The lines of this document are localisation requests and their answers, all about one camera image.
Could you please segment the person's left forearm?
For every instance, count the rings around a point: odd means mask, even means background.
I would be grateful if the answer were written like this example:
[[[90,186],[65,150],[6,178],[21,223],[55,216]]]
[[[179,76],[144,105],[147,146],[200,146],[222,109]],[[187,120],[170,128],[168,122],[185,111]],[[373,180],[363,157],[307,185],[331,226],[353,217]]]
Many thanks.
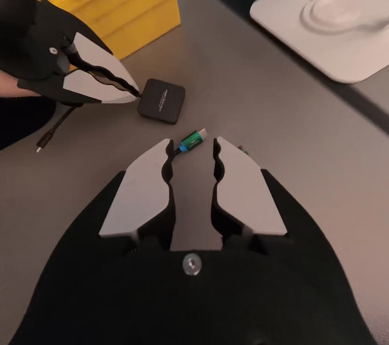
[[[41,97],[33,91],[22,89],[18,87],[18,79],[7,74],[4,71],[0,71],[0,98],[24,98],[24,97]]]

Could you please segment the dark grey adapter hub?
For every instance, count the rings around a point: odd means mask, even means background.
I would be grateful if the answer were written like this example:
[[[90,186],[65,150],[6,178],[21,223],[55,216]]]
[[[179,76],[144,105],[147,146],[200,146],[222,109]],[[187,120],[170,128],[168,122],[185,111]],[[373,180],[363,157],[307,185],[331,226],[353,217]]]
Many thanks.
[[[186,90],[184,87],[161,80],[149,79],[140,96],[137,112],[143,118],[175,125],[178,122],[185,97]],[[81,106],[71,106],[62,114],[37,142],[36,153],[47,146],[61,124]]]

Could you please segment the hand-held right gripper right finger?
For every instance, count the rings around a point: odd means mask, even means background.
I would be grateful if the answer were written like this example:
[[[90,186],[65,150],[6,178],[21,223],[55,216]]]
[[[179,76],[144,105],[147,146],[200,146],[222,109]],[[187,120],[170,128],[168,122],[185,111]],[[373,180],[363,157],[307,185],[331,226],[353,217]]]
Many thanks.
[[[285,237],[286,226],[260,166],[222,137],[214,139],[213,158],[211,223],[222,243],[234,235]]]

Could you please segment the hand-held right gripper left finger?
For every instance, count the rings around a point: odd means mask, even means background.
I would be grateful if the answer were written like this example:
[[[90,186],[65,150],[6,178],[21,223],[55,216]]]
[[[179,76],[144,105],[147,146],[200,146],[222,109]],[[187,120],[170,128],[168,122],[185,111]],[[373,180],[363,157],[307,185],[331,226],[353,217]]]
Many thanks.
[[[128,236],[139,245],[154,237],[170,250],[176,208],[170,181],[174,146],[164,139],[133,161],[124,173],[99,236]]]

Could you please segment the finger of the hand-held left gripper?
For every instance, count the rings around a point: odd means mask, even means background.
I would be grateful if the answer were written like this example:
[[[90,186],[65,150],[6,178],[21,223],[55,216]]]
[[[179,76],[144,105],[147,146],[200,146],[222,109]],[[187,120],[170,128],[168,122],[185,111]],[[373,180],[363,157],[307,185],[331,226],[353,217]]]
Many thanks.
[[[75,70],[90,73],[101,83],[114,85],[131,94],[140,94],[135,81],[122,63],[79,32],[75,34],[73,42],[65,48],[65,55],[70,64],[76,67]]]
[[[80,69],[64,77],[63,89],[100,100],[102,104],[126,104],[136,100],[129,91],[101,83],[93,75]]]

